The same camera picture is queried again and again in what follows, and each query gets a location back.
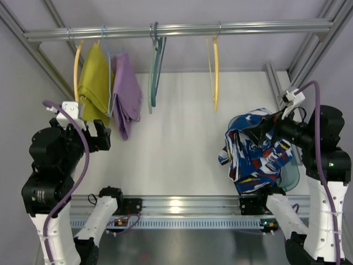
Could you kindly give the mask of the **aluminium hanging rail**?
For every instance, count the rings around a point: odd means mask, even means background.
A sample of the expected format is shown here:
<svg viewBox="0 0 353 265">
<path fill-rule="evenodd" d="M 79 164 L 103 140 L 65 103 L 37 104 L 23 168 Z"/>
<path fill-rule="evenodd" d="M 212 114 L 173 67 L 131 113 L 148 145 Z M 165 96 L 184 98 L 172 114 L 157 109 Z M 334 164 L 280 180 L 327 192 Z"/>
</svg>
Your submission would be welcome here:
<svg viewBox="0 0 353 265">
<path fill-rule="evenodd" d="M 84 39 L 132 39 L 179 36 L 327 33 L 334 22 L 326 19 L 296 19 L 272 22 L 218 22 L 209 24 L 157 24 L 143 26 L 96 26 L 84 28 L 33 29 L 23 34 L 29 42 Z"/>
</svg>

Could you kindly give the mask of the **dark teal hanger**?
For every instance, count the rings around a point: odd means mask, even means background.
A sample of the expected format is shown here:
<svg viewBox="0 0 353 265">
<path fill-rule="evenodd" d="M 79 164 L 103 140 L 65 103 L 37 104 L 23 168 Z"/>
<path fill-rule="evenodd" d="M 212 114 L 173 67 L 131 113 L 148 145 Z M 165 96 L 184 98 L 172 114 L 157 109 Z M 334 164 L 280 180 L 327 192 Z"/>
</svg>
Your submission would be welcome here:
<svg viewBox="0 0 353 265">
<path fill-rule="evenodd" d="M 152 82 L 152 108 L 156 107 L 156 97 L 158 92 L 166 41 L 167 41 L 166 37 L 158 36 L 157 48 L 156 48 L 156 52 L 157 52 L 156 61 L 154 64 L 154 75 L 153 75 L 153 82 Z"/>
</svg>

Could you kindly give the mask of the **right aluminium frame post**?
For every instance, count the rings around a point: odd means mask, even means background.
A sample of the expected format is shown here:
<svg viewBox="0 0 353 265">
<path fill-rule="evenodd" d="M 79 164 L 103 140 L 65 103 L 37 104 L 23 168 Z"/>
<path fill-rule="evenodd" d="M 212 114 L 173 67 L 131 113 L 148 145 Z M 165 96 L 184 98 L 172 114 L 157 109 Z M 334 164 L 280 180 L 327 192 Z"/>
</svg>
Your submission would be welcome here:
<svg viewBox="0 0 353 265">
<path fill-rule="evenodd" d="M 301 87 L 308 81 L 325 54 L 352 18 L 352 1 L 325 1 L 319 18 L 333 22 L 327 33 L 309 33 L 287 69 L 290 84 Z"/>
</svg>

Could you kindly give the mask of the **aluminium frame post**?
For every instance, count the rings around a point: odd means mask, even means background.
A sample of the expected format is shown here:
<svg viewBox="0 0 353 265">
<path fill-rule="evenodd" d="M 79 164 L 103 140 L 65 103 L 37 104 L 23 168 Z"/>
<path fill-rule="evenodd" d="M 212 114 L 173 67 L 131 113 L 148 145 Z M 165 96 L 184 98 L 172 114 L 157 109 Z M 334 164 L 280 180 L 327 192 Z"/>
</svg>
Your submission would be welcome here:
<svg viewBox="0 0 353 265">
<path fill-rule="evenodd" d="M 54 82 L 57 89 L 60 90 L 66 98 L 74 100 L 74 93 L 72 88 L 69 86 L 63 75 L 60 74 L 59 70 L 51 62 L 48 56 L 44 53 L 40 47 L 41 42 L 31 43 L 25 36 L 25 27 L 16 17 L 10 7 L 1 1 L 1 22 L 10 30 L 15 38 L 21 43 L 28 54 L 34 59 L 34 61 L 40 66 L 40 68 L 47 74 L 49 79 Z"/>
<path fill-rule="evenodd" d="M 309 33 L 287 69 L 290 84 L 301 87 L 308 81 L 325 54 L 352 18 L 352 1 L 325 1 L 319 18 L 333 22 L 327 33 Z"/>
</svg>

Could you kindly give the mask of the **right yellow hanger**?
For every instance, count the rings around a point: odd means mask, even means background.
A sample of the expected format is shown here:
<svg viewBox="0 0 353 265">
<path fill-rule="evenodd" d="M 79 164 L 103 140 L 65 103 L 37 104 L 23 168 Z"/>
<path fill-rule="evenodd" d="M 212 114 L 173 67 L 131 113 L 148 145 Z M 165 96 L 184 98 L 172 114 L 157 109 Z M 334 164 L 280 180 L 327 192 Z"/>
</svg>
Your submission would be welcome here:
<svg viewBox="0 0 353 265">
<path fill-rule="evenodd" d="M 212 36 L 212 47 L 213 47 L 213 58 L 214 64 L 211 63 L 211 44 L 209 39 L 206 38 L 206 47 L 207 47 L 207 58 L 208 58 L 208 70 L 210 75 L 210 84 L 211 84 L 211 92 L 213 99 L 213 110 L 214 112 L 218 109 L 218 97 L 219 97 L 219 81 L 220 81 L 220 68 L 219 68 L 219 55 L 218 55 L 218 42 L 217 36 Z"/>
</svg>

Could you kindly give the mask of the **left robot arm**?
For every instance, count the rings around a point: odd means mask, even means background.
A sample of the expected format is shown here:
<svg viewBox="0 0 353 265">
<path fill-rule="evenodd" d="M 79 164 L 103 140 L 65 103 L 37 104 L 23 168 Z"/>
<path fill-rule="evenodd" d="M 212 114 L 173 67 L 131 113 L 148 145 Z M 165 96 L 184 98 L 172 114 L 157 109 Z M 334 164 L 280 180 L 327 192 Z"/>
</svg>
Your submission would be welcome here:
<svg viewBox="0 0 353 265">
<path fill-rule="evenodd" d="M 124 204 L 120 188 L 103 188 L 84 227 L 76 235 L 72 233 L 72 188 L 78 185 L 72 174 L 82 157 L 85 174 L 89 154 L 111 147 L 111 130 L 100 120 L 95 120 L 94 126 L 97 135 L 91 136 L 87 125 L 63 128 L 51 119 L 50 127 L 33 136 L 29 148 L 33 172 L 22 188 L 22 197 L 36 227 L 45 264 L 97 264 L 100 239 L 110 218 Z"/>
</svg>

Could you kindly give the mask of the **yellow hanger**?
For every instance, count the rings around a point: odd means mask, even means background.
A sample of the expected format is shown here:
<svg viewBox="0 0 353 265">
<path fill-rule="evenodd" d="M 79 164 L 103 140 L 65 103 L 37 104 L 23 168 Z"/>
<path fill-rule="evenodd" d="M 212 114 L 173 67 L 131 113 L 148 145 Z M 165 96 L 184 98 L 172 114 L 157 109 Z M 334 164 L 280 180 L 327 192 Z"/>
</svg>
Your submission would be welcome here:
<svg viewBox="0 0 353 265">
<path fill-rule="evenodd" d="M 73 89 L 74 89 L 74 99 L 76 102 L 79 102 L 79 94 L 78 94 L 78 64 L 79 58 L 82 50 L 84 40 L 81 40 L 79 45 L 77 46 L 75 58 L 74 58 L 74 68 L 73 68 Z"/>
<path fill-rule="evenodd" d="M 212 47 L 213 47 L 213 58 L 214 64 L 211 63 L 211 44 L 209 39 L 206 38 L 206 47 L 207 47 L 207 58 L 208 58 L 208 70 L 210 75 L 210 84 L 211 84 L 211 92 L 213 99 L 213 110 L 214 112 L 218 109 L 218 97 L 219 97 L 219 81 L 220 81 L 220 68 L 219 68 L 219 55 L 218 55 L 218 42 L 217 36 L 212 36 Z"/>
</svg>

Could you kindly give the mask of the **purple trousers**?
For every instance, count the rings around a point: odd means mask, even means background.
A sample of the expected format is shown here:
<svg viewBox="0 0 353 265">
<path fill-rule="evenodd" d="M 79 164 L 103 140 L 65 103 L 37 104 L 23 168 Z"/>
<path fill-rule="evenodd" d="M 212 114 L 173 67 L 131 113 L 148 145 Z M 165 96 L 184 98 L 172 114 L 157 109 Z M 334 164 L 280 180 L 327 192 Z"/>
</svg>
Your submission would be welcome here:
<svg viewBox="0 0 353 265">
<path fill-rule="evenodd" d="M 142 90 L 126 51 L 116 54 L 111 60 L 115 72 L 113 85 L 113 116 L 123 140 L 128 140 L 131 123 L 140 120 Z"/>
</svg>

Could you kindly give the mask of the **left aluminium frame post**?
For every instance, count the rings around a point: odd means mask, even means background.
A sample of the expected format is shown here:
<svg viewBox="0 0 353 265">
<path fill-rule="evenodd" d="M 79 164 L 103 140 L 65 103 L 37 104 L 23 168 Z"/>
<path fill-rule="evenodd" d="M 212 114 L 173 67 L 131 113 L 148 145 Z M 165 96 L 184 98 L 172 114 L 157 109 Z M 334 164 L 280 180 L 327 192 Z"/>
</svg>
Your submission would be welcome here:
<svg viewBox="0 0 353 265">
<path fill-rule="evenodd" d="M 60 90 L 66 98 L 74 100 L 74 93 L 72 88 L 69 86 L 63 75 L 60 74 L 59 70 L 51 62 L 48 56 L 44 53 L 40 47 L 41 42 L 31 43 L 25 36 L 25 27 L 16 17 L 10 7 L 1 1 L 1 22 L 10 30 L 15 38 L 21 43 L 28 54 L 34 59 L 34 61 L 40 66 L 40 68 L 47 74 L 49 79 L 54 82 L 57 89 Z"/>
</svg>

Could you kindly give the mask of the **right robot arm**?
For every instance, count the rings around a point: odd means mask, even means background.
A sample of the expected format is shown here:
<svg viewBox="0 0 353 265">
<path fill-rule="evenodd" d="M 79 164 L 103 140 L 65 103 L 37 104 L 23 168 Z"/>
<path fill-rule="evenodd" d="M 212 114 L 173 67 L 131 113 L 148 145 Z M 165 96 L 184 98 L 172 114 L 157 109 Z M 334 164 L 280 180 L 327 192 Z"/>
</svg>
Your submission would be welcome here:
<svg viewBox="0 0 353 265">
<path fill-rule="evenodd" d="M 262 116 L 258 124 L 243 130 L 258 146 L 272 131 L 272 142 L 287 140 L 302 151 L 309 188 L 308 224 L 302 222 L 284 194 L 266 196 L 266 207 L 284 234 L 290 264 L 351 264 L 342 243 L 344 199 L 351 181 L 351 158 L 338 147 L 344 124 L 340 110 L 320 105 L 308 123 L 278 112 Z"/>
</svg>

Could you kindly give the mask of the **left yellow hanger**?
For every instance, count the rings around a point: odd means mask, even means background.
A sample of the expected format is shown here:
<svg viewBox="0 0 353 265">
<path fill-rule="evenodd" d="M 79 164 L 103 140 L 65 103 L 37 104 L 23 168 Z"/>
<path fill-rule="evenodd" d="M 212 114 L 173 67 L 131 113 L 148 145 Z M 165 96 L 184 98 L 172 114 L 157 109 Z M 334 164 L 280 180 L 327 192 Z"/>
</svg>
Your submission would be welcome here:
<svg viewBox="0 0 353 265">
<path fill-rule="evenodd" d="M 76 102 L 79 102 L 79 94 L 78 94 L 78 64 L 79 58 L 82 50 L 84 40 L 81 40 L 79 45 L 77 46 L 75 58 L 74 58 L 74 68 L 73 68 L 73 89 L 74 89 L 74 99 Z"/>
</svg>

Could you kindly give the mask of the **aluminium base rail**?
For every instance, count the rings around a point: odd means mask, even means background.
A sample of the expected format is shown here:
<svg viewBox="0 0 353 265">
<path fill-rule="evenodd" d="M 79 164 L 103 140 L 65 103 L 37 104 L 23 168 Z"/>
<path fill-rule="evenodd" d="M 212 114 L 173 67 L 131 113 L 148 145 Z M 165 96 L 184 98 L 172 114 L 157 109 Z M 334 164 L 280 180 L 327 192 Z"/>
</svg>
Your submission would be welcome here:
<svg viewBox="0 0 353 265">
<path fill-rule="evenodd" d="M 303 219 L 309 217 L 307 195 L 276 194 L 266 203 L 256 195 L 162 196 L 126 195 L 100 198 L 96 203 L 87 195 L 71 200 L 71 226 L 87 231 L 103 229 L 292 229 L 306 232 Z"/>
</svg>

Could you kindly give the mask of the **yellow-green trousers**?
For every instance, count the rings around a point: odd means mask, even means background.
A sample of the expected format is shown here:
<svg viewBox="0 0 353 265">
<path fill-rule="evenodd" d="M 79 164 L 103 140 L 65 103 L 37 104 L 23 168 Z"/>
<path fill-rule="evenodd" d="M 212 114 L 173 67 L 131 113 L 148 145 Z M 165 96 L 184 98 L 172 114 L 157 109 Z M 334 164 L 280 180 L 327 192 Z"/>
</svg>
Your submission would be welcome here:
<svg viewBox="0 0 353 265">
<path fill-rule="evenodd" d="M 89 122 L 101 120 L 108 126 L 110 117 L 109 79 L 114 78 L 109 73 L 109 64 L 100 46 L 95 43 L 88 51 L 78 83 L 79 102 L 83 105 L 83 119 Z"/>
</svg>

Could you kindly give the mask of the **light green hanger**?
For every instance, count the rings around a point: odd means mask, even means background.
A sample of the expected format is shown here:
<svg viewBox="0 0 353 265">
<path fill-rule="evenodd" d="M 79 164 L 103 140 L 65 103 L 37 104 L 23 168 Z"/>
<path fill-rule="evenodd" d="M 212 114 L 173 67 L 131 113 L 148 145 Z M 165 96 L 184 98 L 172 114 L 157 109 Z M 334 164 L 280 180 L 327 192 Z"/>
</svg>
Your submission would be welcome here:
<svg viewBox="0 0 353 265">
<path fill-rule="evenodd" d="M 150 37 L 152 39 L 152 56 L 150 61 L 149 67 L 149 79 L 148 79 L 148 111 L 149 114 L 152 114 L 152 82 L 153 82 L 153 75 L 154 75 L 154 64 L 156 61 L 156 48 L 157 48 L 157 28 L 158 22 L 155 22 L 153 28 L 150 27 Z"/>
</svg>

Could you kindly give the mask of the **light blue hanger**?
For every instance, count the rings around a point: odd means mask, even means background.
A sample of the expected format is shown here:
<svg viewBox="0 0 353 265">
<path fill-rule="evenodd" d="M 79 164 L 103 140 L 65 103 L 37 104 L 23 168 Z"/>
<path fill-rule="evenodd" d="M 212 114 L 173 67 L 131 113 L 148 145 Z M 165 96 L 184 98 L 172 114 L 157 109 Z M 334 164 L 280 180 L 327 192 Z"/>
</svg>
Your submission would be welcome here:
<svg viewBox="0 0 353 265">
<path fill-rule="evenodd" d="M 107 116 L 112 117 L 113 116 L 113 108 L 115 105 L 115 96 L 113 94 L 113 69 L 111 66 L 111 59 L 114 57 L 114 55 L 111 54 L 110 49 L 105 41 L 105 39 L 108 37 L 108 35 L 105 33 L 107 30 L 106 26 L 103 24 L 101 26 L 101 39 L 103 42 L 103 45 L 105 47 L 105 51 L 108 56 L 108 91 L 109 91 L 109 100 L 108 100 L 108 112 Z"/>
</svg>

